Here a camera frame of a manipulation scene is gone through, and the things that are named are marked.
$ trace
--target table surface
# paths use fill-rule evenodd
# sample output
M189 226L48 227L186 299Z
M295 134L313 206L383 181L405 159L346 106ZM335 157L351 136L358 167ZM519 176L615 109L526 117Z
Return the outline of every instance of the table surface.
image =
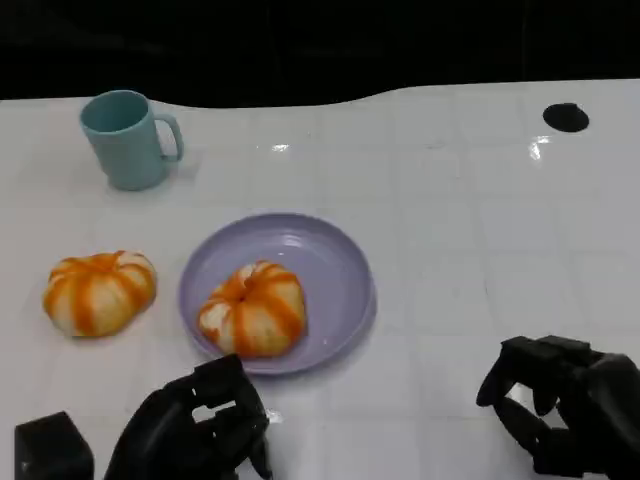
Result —
M586 131L545 125L544 108L566 101L589 114ZM155 103L178 118L187 153L142 193L107 187L79 129L85 102L0 103L3 478L13 426L59 410L101 478L142 399L201 361L177 312L187 258L255 212L342 227L379 292L372 332L347 358L256 380L280 414L278 479L534 478L474 405L499 342L554 333L640 361L638 81L421 87L262 110ZM113 338L64 338L41 307L50 268L117 249L155 264L154 305Z

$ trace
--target black hole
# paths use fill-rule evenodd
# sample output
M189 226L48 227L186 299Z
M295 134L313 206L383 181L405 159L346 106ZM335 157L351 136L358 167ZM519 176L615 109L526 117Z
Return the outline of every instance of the black hole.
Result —
M576 133L589 126L588 115L575 103L556 103L544 110L542 118L561 132Z

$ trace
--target plate rim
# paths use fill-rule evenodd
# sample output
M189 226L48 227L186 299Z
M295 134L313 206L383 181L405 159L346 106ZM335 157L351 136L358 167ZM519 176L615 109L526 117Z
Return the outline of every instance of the plate rim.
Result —
M348 353L351 349L349 347L355 346L356 343L358 343L363 337L364 334L371 328L371 326L373 325L373 322L375 320L376 314L377 314L377 292L376 292L376 286L375 286L375 282L373 279L373 273L371 271L371 267L369 265L369 262L367 260L366 255L364 254L364 252L362 251L362 249L360 248L360 246L351 238L351 236L349 236L344 230L342 230L340 227L334 225L331 222L328 222L322 218L318 218L312 215L307 215L307 214L302 214L302 213L295 213L295 212L269 212L269 213L259 213L259 214L254 214L254 215L248 215L246 217L240 218L238 220L234 220L231 223L228 223L226 225L224 225L223 227L215 230L212 234L210 234L209 236L207 236L196 248L195 250L193 250L193 252L191 252L191 255L189 255L189 259L187 260L187 263L185 264L183 270L182 270L182 274L180 275L180 282L178 284L178 310L180 312L180 317L182 318L182 324L183 324L183 328L186 330L185 333L187 333L189 339L191 340L191 342L193 344L195 344L197 350L203 354L205 357L209 358L209 359L215 359L215 358L220 358L224 356L224 353L220 350L218 350L218 348L215 345L212 345L212 347L216 350L219 351L219 356L214 357L214 354L212 354L212 352L208 349L206 349L205 347L203 347L195 338L194 332L192 332L192 329L190 328L190 323L189 323L189 319L187 318L186 312L184 311L184 304L185 304L185 296L186 296L186 276L187 276L187 272L189 272L193 267L193 264L195 263L195 259L196 257L199 256L200 252L205 250L205 248L211 244L215 242L216 237L220 237L222 236L225 231L227 231L228 229L234 228L234 227L238 227L239 225L243 224L243 223L249 223L252 221L256 221L256 220L260 220L260 219L264 219L264 218L275 218L278 220L285 220L287 218L294 218L294 219L302 219L305 221L311 221L311 222L316 222L321 224L324 227L329 227L329 229L335 231L338 235L344 237L344 239L351 244L351 247L353 247L355 249L355 251L357 252L358 256L360 257L360 263L362 263L362 265L364 265L364 268L366 270L366 276L369 279L368 281L368 295L366 298L366 305L365 308L363 309L363 313L362 313L362 320L357 324L356 328L349 334L347 335L342 341L337 342L335 344L335 346L331 349L328 349L323 355L320 355L317 359L313 360L313 361L307 361L307 362L299 362L297 364L292 365L291 367L288 368L269 368L269 367L257 367L257 366L252 366L250 363L247 364L247 362L241 358L242 360L242 364L244 367L244 370L247 373L250 374L254 374L254 375L264 375L264 376L284 376L284 375L292 375L292 374L296 374L296 373L300 373L303 372L305 370L311 370L314 369L316 367L320 367L321 365L324 365L328 362L330 362L331 360L333 360L334 358L340 358L343 354Z

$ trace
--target pastry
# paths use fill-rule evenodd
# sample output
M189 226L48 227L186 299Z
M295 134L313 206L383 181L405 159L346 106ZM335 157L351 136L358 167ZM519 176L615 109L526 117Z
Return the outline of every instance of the pastry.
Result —
M282 265L246 265L218 286L200 310L198 326L224 353L270 357L289 350L306 326L304 293Z
M156 294L156 273L144 255L120 250L66 258L51 271L43 296L53 323L73 337L115 333Z

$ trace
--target dark wall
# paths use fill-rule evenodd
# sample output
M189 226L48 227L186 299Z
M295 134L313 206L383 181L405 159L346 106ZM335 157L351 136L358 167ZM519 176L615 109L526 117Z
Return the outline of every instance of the dark wall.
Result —
M0 97L132 88L235 107L411 85L637 77L639 10L627 0L4 0Z

